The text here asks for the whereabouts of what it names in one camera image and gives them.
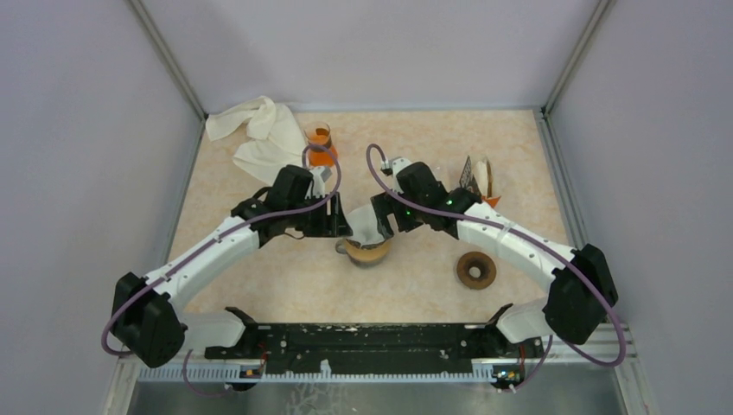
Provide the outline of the orange glass flask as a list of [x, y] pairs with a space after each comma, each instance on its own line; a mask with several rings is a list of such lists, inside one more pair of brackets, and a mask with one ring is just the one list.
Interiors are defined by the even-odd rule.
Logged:
[[308, 143], [316, 145], [316, 148], [307, 151], [309, 164], [316, 167], [334, 167], [335, 161], [327, 153], [328, 150], [333, 156], [338, 157], [330, 126], [325, 122], [318, 121], [306, 124], [303, 131]]

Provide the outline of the orange coffee filter box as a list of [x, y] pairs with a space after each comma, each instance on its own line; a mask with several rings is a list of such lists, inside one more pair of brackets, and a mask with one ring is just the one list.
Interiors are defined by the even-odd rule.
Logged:
[[473, 161], [467, 156], [459, 178], [459, 186], [479, 195], [491, 208], [496, 208], [501, 196], [494, 195], [492, 164], [487, 157]]

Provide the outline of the white paper coffee filter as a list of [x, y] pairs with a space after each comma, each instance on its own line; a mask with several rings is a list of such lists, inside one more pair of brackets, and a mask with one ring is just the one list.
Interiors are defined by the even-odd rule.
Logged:
[[379, 231], [379, 223], [372, 204], [357, 207], [346, 215], [352, 234], [347, 240], [357, 246], [376, 246], [387, 241]]

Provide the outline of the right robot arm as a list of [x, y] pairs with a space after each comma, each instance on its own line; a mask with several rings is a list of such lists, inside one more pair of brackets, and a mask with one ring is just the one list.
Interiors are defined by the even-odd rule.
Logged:
[[448, 191], [423, 162], [403, 157], [384, 163], [392, 178], [387, 200], [402, 231], [422, 224], [501, 259], [528, 275], [545, 297], [500, 312], [487, 332], [487, 345], [509, 356], [520, 342], [556, 335], [583, 345], [607, 317], [618, 296], [603, 252], [575, 248], [532, 233], [499, 214], [466, 188]]

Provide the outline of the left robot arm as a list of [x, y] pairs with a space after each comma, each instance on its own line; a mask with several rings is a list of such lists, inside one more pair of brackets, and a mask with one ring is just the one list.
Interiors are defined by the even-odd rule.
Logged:
[[253, 355], [259, 335], [238, 311], [187, 315], [193, 298], [222, 272], [272, 239], [294, 230], [305, 238], [342, 238], [352, 233], [338, 190], [327, 189], [340, 167], [281, 168], [269, 187], [240, 202], [209, 235], [176, 259], [142, 277], [129, 272], [115, 286], [112, 315], [102, 334], [113, 335], [147, 367], [160, 367], [181, 353], [227, 348]]

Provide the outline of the white cloth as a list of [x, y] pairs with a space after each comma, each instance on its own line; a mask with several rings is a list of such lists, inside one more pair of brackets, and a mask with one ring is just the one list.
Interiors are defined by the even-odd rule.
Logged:
[[287, 105], [266, 96], [246, 101], [206, 121], [212, 141], [231, 136], [245, 128], [245, 141], [233, 155], [233, 163], [250, 176], [270, 185], [287, 165], [300, 166], [306, 139]]

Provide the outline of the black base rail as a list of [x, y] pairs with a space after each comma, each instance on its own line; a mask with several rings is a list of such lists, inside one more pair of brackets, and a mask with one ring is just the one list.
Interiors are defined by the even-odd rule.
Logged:
[[265, 362], [266, 374], [468, 374], [472, 361], [519, 356], [494, 327], [465, 323], [248, 324], [231, 347], [212, 346], [211, 360]]

